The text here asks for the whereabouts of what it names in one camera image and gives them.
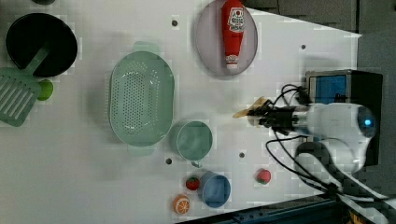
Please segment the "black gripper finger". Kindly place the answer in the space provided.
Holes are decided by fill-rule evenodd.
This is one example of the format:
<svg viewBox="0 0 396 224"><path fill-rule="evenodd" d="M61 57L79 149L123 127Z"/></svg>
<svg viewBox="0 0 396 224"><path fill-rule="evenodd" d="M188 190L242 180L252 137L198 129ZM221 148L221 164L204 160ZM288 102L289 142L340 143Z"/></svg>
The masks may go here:
<svg viewBox="0 0 396 224"><path fill-rule="evenodd" d="M265 117L272 111L272 107L269 105L261 105L249 109L247 115L249 117Z"/></svg>
<svg viewBox="0 0 396 224"><path fill-rule="evenodd" d="M264 118L248 118L247 121L250 125L255 126L255 127L260 127L260 126L269 127L270 126L270 124L268 123L268 120L264 119Z"/></svg>

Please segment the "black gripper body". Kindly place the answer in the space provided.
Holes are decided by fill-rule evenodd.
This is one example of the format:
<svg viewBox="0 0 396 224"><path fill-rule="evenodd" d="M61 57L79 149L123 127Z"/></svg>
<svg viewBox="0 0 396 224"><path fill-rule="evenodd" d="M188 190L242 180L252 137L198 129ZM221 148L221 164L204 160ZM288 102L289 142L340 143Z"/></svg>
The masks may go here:
<svg viewBox="0 0 396 224"><path fill-rule="evenodd" d="M294 132L293 122L295 118L293 117L293 113L295 110L296 106L275 107L271 109L265 115L264 126L283 134Z"/></svg>

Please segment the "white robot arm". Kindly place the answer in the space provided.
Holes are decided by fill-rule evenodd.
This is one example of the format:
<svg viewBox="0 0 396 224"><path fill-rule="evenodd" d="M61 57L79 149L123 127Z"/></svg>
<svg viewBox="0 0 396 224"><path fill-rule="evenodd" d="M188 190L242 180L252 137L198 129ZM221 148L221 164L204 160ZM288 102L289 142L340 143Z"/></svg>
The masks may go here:
<svg viewBox="0 0 396 224"><path fill-rule="evenodd" d="M390 217L395 198L366 187L353 174L366 162L366 151L376 134L373 113L363 105L332 103L275 106L261 98L240 113L276 135L305 140L290 156L290 171L308 186L335 196L354 210L374 208Z"/></svg>

